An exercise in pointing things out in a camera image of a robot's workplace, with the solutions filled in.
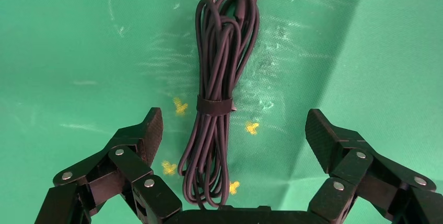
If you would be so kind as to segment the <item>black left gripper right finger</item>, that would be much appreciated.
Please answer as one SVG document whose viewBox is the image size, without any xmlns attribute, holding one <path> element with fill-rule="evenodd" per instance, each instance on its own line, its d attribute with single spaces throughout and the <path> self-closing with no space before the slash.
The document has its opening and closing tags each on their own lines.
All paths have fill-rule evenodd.
<svg viewBox="0 0 443 224">
<path fill-rule="evenodd" d="M 436 184 L 377 153 L 358 132 L 335 126 L 319 109 L 310 109 L 305 135 L 329 176 L 308 210 L 326 223 L 343 223 L 358 198 L 392 223 L 442 223 Z"/>
</svg>

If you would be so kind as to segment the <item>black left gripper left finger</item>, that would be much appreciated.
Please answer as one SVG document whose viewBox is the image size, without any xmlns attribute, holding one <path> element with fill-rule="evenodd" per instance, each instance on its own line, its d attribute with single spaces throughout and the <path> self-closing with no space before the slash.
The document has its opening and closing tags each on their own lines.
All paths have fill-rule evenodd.
<svg viewBox="0 0 443 224">
<path fill-rule="evenodd" d="M 97 153 L 60 171 L 36 223 L 91 223 L 119 195 L 142 223 L 166 223 L 182 203 L 151 165 L 163 134 L 160 108 L 136 125 L 120 128 Z"/>
</svg>

